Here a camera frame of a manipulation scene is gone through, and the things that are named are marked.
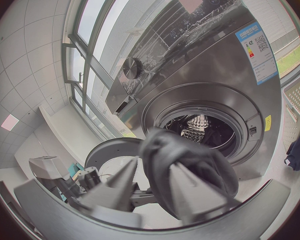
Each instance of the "front-load washing machine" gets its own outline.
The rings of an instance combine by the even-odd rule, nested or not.
[[[140,139],[161,127],[220,150],[240,180],[264,175],[281,122],[274,55],[242,0],[171,0],[106,103]]]

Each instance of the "ceiling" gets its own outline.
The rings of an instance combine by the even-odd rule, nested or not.
[[[69,103],[61,43],[71,0],[15,0],[0,20],[0,168],[19,166],[14,154],[44,121]],[[12,114],[11,130],[1,124]]]

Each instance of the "protective plastic film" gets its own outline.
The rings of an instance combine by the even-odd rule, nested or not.
[[[205,34],[241,4],[242,0],[171,0],[129,54],[142,63],[139,76],[130,80],[123,70],[118,73],[128,95],[134,98],[165,63],[183,56],[196,41],[204,41]]]

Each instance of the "laundry basket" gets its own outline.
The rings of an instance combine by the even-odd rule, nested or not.
[[[300,134],[300,78],[284,89],[283,143],[286,150]]]

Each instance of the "qr code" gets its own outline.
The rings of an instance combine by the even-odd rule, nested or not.
[[[254,40],[256,41],[256,44],[258,45],[260,52],[263,52],[264,50],[269,48],[267,41],[263,34],[261,36],[255,38]]]

